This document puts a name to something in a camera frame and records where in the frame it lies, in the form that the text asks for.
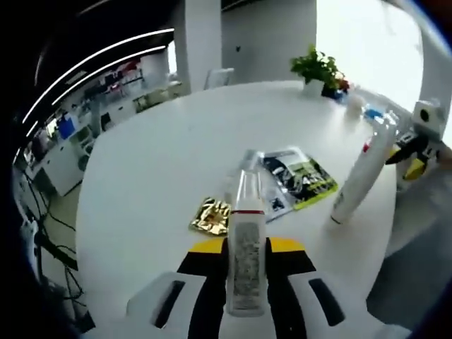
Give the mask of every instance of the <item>table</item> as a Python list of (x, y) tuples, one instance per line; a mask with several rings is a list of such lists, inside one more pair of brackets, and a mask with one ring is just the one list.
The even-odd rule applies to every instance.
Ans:
[[(302, 97), (298, 81), (250, 83), (153, 107), (102, 134), (85, 171), (77, 211), (77, 259), (97, 326), (159, 274), (176, 270), (195, 242), (188, 230), (202, 199), (249, 148), (297, 145), (342, 185), (370, 125), (332, 100)], [(314, 265), (360, 297), (374, 284), (391, 235), (396, 171), (385, 167), (350, 224), (328, 231), (335, 194), (267, 225), (302, 242)]]

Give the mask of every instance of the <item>potted plant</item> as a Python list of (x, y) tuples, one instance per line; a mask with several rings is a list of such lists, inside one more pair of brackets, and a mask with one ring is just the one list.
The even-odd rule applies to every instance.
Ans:
[(309, 46), (306, 56), (299, 56), (290, 60), (291, 72), (304, 78), (303, 93), (311, 97), (321, 95), (333, 97), (344, 79), (339, 72), (335, 59), (318, 52), (313, 44)]

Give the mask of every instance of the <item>white cabinet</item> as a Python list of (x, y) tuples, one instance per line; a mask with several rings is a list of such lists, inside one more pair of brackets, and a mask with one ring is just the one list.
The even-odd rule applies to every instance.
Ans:
[(54, 146), (42, 160), (42, 168), (60, 196), (67, 194), (83, 178), (78, 168), (75, 146), (68, 140)]

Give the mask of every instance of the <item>white bottle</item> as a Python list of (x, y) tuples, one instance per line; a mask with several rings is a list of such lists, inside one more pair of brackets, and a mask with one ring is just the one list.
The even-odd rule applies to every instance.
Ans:
[(227, 238), (226, 310), (232, 316), (261, 316), (267, 304), (267, 282), (266, 217), (259, 173), (242, 170), (238, 187)]
[(392, 111), (383, 119), (376, 118), (376, 122), (374, 135), (364, 145), (333, 205), (331, 220), (337, 224), (347, 221), (364, 200), (396, 141), (398, 118)]

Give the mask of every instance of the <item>small bottle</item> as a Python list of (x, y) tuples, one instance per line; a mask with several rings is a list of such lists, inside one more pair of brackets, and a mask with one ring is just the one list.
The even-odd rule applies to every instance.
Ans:
[(229, 271), (226, 310), (232, 316), (264, 314), (267, 298), (265, 275), (266, 217), (261, 199), (261, 179), (253, 170), (239, 173), (232, 205), (227, 244)]
[(347, 221), (378, 178), (391, 148), (396, 141), (397, 116), (391, 111), (382, 118), (376, 118), (374, 136), (364, 147), (356, 160), (347, 180), (338, 193), (331, 220), (336, 224)]

